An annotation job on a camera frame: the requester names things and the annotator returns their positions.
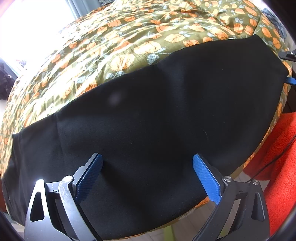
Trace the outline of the green orange floral duvet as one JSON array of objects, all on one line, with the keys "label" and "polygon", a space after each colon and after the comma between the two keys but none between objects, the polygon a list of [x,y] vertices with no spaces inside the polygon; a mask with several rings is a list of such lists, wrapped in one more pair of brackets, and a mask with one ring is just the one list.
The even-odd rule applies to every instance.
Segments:
[{"label": "green orange floral duvet", "polygon": [[253,1],[115,1],[67,25],[54,51],[15,81],[1,126],[1,173],[12,135],[85,92],[184,47],[258,35],[288,45]]}]

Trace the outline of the orange fluffy rug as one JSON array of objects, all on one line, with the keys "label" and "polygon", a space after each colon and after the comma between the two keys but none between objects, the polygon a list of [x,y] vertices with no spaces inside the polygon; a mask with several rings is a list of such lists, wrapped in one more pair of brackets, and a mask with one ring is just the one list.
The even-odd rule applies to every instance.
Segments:
[{"label": "orange fluffy rug", "polygon": [[281,115],[271,134],[244,168],[251,178],[269,183],[264,190],[270,234],[282,225],[295,204],[295,113]]}]

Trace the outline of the black pants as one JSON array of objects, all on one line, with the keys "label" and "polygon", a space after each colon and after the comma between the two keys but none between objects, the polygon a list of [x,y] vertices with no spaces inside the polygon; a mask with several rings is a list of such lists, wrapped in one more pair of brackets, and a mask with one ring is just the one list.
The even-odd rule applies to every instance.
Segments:
[{"label": "black pants", "polygon": [[206,196],[200,154],[232,174],[256,150],[289,71],[257,35],[206,42],[126,73],[13,135],[3,192],[24,224],[35,182],[59,181],[94,153],[102,171],[82,209],[104,240],[138,235]]}]

